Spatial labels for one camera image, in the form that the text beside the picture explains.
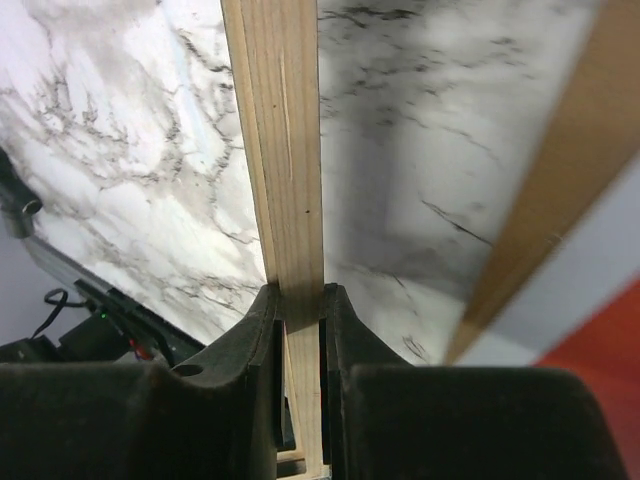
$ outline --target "wooden plank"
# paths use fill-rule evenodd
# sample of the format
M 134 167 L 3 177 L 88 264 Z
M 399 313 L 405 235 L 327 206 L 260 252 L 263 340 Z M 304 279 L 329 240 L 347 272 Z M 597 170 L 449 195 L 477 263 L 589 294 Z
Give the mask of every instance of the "wooden plank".
M 304 460 L 304 452 L 302 452 L 302 450 L 287 450 L 284 452 L 278 452 L 276 460 L 278 463 Z
M 639 45 L 640 2 L 609 0 L 449 345 L 448 363 L 492 323 L 640 148 Z
M 313 478 L 324 471 L 316 2 L 223 0 L 222 7 L 267 277 L 279 284 L 284 298 L 294 434 L 304 453 L 306 477 Z

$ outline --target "wooden board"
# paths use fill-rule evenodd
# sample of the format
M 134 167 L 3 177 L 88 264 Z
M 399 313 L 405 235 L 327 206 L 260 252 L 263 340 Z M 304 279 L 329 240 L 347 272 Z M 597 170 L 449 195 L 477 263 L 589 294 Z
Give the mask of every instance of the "wooden board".
M 638 46 L 640 2 L 606 2 L 449 345 L 448 363 L 491 324 L 640 148 Z
M 294 434 L 313 478 L 323 472 L 316 2 L 223 0 L 222 7 L 267 278 L 284 298 Z

